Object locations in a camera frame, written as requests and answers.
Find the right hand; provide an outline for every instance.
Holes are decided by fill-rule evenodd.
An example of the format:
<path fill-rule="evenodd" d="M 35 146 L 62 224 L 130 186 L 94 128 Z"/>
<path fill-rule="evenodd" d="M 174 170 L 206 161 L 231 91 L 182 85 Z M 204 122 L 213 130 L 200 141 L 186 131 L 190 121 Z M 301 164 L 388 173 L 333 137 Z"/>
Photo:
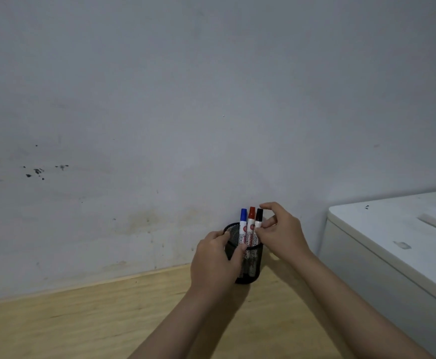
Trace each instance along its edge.
<path fill-rule="evenodd" d="M 263 203 L 260 207 L 275 213 L 263 222 L 261 228 L 255 229 L 260 240 L 272 253 L 288 263 L 296 257 L 305 258 L 313 255 L 298 218 L 293 217 L 276 202 Z"/>

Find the marker cap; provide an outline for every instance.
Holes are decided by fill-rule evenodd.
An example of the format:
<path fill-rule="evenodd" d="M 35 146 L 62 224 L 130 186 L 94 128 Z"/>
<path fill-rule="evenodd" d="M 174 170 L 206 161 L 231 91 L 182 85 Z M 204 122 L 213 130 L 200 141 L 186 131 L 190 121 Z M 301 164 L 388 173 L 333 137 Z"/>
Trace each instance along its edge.
<path fill-rule="evenodd" d="M 263 209 L 258 208 L 256 212 L 256 221 L 262 222 L 263 221 Z"/>
<path fill-rule="evenodd" d="M 239 218 L 239 220 L 242 222 L 245 222 L 247 215 L 248 215 L 248 212 L 246 211 L 246 209 L 241 209 L 241 218 Z"/>
<path fill-rule="evenodd" d="M 254 207 L 250 207 L 250 214 L 248 215 L 249 219 L 254 219 Z"/>

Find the red marker cap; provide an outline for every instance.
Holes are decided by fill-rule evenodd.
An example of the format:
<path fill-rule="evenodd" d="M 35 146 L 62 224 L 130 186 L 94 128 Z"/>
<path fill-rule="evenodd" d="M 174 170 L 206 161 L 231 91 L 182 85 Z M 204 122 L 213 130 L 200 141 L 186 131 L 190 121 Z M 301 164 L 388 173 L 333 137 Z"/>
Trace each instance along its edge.
<path fill-rule="evenodd" d="M 250 207 L 250 214 L 248 214 L 248 219 L 254 219 L 254 207 Z"/>

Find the mesh cup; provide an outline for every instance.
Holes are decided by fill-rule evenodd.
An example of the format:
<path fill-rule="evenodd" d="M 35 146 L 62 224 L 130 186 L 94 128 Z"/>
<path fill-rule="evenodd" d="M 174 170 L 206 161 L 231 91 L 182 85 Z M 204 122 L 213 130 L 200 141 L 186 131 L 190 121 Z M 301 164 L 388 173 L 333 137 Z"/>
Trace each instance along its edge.
<path fill-rule="evenodd" d="M 239 222 L 228 225 L 224 231 L 229 232 L 229 240 L 225 246 L 225 253 L 229 260 L 239 244 Z M 241 272 L 235 283 L 247 285 L 258 279 L 260 276 L 262 254 L 263 243 L 246 248 L 243 262 L 241 263 Z"/>

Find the red marker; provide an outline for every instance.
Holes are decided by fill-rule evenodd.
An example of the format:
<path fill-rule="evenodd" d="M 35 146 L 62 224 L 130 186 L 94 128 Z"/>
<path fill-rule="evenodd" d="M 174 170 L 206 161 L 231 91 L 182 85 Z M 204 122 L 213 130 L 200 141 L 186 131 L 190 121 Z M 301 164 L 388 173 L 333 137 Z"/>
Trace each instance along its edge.
<path fill-rule="evenodd" d="M 251 246 L 253 244 L 253 231 L 254 231 L 254 207 L 250 207 L 250 213 L 248 214 L 248 224 L 246 225 L 246 244 Z"/>

